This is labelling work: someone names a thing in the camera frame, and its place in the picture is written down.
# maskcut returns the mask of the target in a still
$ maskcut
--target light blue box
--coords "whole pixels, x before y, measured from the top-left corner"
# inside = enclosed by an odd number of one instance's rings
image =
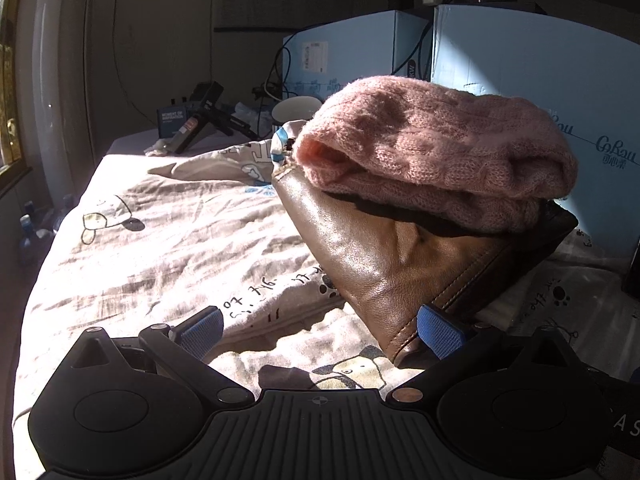
[[[356,79],[389,75],[418,45],[428,23],[412,14],[388,10],[299,32],[287,43],[291,65],[285,86],[295,94],[324,100]],[[418,77],[421,72],[427,78],[433,43],[431,29],[419,49],[420,70],[416,51],[396,75]],[[285,52],[285,73],[287,65]]]
[[[440,6],[431,80],[549,111],[580,163],[575,189],[559,203],[595,244],[632,255],[640,235],[640,45],[542,14]]]

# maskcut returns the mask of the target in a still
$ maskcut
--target water bottle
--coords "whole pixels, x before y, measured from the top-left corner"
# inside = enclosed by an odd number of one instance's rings
[[[24,204],[24,214],[29,215],[31,223],[34,225],[34,227],[40,225],[40,212],[36,211],[36,206],[33,205],[33,202],[31,200]]]
[[[24,232],[18,247],[20,264],[23,267],[41,264],[49,253],[53,234],[46,229],[36,230],[29,215],[20,218],[20,225]]]
[[[73,195],[65,195],[62,199],[62,209],[60,214],[56,216],[56,219],[53,221],[53,234],[57,235],[58,231],[60,231],[60,224],[65,219],[65,216],[69,214],[69,212],[74,208],[74,196]]]

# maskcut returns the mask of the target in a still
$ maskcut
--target cable knit pattern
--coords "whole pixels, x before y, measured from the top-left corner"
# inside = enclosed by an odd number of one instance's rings
[[[540,200],[568,195],[578,171],[562,132],[526,99],[398,76],[360,79],[329,97],[293,158],[327,192],[485,233],[532,227]]]

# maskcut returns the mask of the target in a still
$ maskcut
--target bedsheet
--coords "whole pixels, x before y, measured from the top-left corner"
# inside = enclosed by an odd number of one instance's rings
[[[209,304],[225,317],[212,367],[262,388],[377,388],[420,373],[395,368],[340,298],[270,185],[270,142],[188,159],[108,155],[63,221],[27,305],[14,395],[17,480],[42,466],[30,407],[79,333],[136,335]],[[620,292],[626,261],[574,231],[481,311],[513,333],[557,326],[589,364],[627,379],[640,365],[640,306]]]

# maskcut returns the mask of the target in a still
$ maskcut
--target floor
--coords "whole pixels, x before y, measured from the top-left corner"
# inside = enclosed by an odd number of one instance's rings
[[[18,365],[20,329],[24,307],[35,282],[36,272],[14,269],[0,276],[0,413],[2,433],[0,434],[0,480],[14,478],[13,439],[11,420],[13,416],[13,392],[15,370]]]

